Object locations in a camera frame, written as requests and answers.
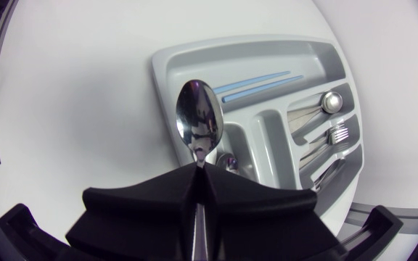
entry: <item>silver spoon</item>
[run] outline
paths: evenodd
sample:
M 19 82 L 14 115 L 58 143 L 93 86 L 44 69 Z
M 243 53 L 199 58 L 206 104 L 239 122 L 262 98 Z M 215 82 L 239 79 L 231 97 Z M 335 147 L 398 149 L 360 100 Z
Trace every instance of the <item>silver spoon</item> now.
M 183 142 L 204 167 L 205 158 L 222 138 L 224 119 L 217 97 L 207 83 L 190 80 L 177 99 L 177 129 Z
M 339 112 L 342 106 L 343 98 L 341 95 L 336 91 L 329 91 L 321 98 L 320 106 L 309 109 L 299 109 L 287 113 L 290 132 L 294 133 L 320 112 L 334 114 Z

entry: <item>light blue strip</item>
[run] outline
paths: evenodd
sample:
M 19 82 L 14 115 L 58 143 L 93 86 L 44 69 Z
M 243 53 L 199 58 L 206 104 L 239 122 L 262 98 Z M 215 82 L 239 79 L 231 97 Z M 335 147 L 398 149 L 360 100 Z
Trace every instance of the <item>light blue strip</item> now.
M 289 83 L 289 82 L 292 82 L 294 80 L 299 80 L 302 77 L 304 77 L 304 76 L 299 75 L 299 76 L 291 77 L 291 78 L 288 78 L 288 79 L 279 80 L 279 81 L 276 81 L 276 82 L 273 82 L 273 83 L 265 84 L 265 85 L 262 85 L 262 86 L 258 86 L 258 87 L 255 87 L 255 88 L 251 88 L 251 89 L 248 89 L 248 90 L 245 90 L 245 91 L 240 91 L 240 92 L 237 92 L 235 94 L 230 94 L 230 95 L 227 95 L 224 98 L 222 98 L 222 102 L 223 103 L 231 102 L 235 99 L 239 99 L 239 98 L 242 98 L 244 96 L 255 94 L 259 91 L 264 91 L 264 90 L 267 90 L 269 88 L 273 88 L 275 86 L 282 85 L 284 83 Z
M 253 83 L 258 83 L 258 82 L 261 82 L 263 80 L 272 79 L 272 78 L 279 77 L 279 76 L 282 76 L 282 75 L 287 75 L 289 73 L 290 73 L 290 71 L 277 72 L 277 73 L 273 73 L 271 75 L 264 75 L 264 76 L 259 76 L 259 77 L 248 79 L 248 80 L 242 80 L 242 81 L 237 82 L 237 83 L 230 83 L 230 84 L 227 84 L 225 86 L 220 86 L 220 87 L 214 88 L 213 91 L 214 91 L 215 94 L 221 94 L 225 91 L 234 90 L 234 89 L 239 88 L 239 87 L 243 87 L 243 86 L 250 85 L 250 84 L 253 84 Z

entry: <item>white backdrop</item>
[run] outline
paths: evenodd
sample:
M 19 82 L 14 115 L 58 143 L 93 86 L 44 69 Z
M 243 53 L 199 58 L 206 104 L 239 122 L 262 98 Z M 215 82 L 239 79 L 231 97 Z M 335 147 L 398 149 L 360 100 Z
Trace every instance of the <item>white backdrop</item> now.
M 312 1 L 19 1 L 0 58 L 0 215 L 22 202 L 65 241 L 84 189 L 178 167 L 151 56 L 254 33 L 333 38 Z

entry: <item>gray plastic tray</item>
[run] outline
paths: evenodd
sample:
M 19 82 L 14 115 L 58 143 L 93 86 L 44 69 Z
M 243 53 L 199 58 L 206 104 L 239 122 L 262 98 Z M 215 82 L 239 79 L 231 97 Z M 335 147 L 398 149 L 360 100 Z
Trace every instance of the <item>gray plastic tray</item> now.
M 345 160 L 361 149 L 355 86 L 328 41 L 281 35 L 220 38 L 163 49 L 153 56 L 152 66 L 181 165 L 194 160 L 176 130 L 175 106 L 181 87 L 191 79 L 205 81 L 221 103 L 224 136 L 217 154 L 234 154 L 240 175 L 253 181 L 274 188 L 309 189 L 335 160 Z M 287 113 L 319 105 L 321 95 L 329 90 L 341 94 L 343 108 L 333 115 L 321 112 L 291 133 Z M 300 169 L 309 144 L 341 122 L 350 137 Z M 363 154 L 356 155 L 338 171 L 358 175 Z

